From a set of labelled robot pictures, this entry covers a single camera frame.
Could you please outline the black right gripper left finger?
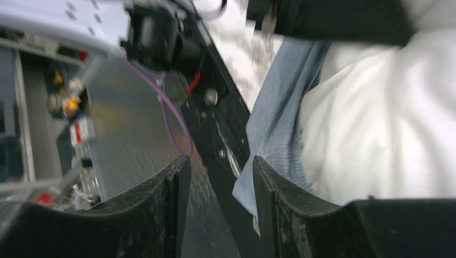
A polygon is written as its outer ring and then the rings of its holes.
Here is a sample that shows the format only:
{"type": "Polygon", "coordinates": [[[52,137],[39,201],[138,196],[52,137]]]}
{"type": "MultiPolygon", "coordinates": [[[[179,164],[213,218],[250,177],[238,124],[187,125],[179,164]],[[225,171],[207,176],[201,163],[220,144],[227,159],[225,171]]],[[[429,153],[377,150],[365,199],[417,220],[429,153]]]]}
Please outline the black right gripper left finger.
{"type": "Polygon", "coordinates": [[[1,257],[180,257],[190,178],[178,156],[90,210],[1,202],[1,257]]]}

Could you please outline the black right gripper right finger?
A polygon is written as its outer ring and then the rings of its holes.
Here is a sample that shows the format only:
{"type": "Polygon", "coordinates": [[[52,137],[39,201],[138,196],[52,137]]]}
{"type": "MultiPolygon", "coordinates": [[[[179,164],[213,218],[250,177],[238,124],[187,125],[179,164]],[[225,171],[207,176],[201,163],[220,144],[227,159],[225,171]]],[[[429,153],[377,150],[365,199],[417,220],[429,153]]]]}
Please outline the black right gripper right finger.
{"type": "Polygon", "coordinates": [[[454,199],[322,200],[263,158],[253,181],[264,257],[455,257],[454,199]]]}

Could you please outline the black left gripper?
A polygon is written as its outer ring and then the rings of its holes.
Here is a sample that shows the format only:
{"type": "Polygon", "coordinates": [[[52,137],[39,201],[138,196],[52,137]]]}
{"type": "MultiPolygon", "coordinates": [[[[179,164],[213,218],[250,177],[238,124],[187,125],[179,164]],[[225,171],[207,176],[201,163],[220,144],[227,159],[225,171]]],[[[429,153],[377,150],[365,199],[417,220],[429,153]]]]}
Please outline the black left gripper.
{"type": "Polygon", "coordinates": [[[249,1],[246,18],[255,29],[308,40],[405,46],[415,30],[400,1],[249,1]]]}

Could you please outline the blue pillowcase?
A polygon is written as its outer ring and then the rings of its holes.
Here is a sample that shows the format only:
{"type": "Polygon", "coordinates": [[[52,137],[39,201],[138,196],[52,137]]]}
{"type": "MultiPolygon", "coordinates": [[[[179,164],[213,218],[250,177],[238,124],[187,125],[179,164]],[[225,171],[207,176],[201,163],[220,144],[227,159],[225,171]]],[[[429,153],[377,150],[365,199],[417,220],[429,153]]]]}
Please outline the blue pillowcase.
{"type": "Polygon", "coordinates": [[[269,69],[246,125],[250,156],[232,194],[254,217],[257,205],[253,158],[260,156],[284,178],[303,189],[299,111],[303,96],[317,85],[330,43],[285,38],[269,69]]]}

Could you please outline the white pillow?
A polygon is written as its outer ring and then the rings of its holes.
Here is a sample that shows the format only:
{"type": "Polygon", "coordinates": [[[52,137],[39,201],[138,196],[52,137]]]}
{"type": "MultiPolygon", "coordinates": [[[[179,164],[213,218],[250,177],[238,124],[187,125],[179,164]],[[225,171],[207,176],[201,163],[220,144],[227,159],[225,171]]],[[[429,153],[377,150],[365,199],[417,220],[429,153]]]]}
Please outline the white pillow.
{"type": "Polygon", "coordinates": [[[455,1],[404,5],[404,47],[333,43],[302,99],[301,160],[322,199],[455,196],[455,1]]]}

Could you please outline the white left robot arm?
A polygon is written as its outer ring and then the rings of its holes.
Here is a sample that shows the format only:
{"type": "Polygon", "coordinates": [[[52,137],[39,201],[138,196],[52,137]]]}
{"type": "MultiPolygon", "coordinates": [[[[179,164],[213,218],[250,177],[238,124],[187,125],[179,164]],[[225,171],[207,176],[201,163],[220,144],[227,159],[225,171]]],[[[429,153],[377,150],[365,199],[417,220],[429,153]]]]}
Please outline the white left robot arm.
{"type": "MultiPolygon", "coordinates": [[[[155,71],[193,73],[209,37],[193,33],[221,16],[227,1],[196,11],[181,1],[1,1],[1,26],[119,54],[155,71]]],[[[414,34],[400,1],[249,1],[246,18],[264,34],[404,46],[414,34]]]]}

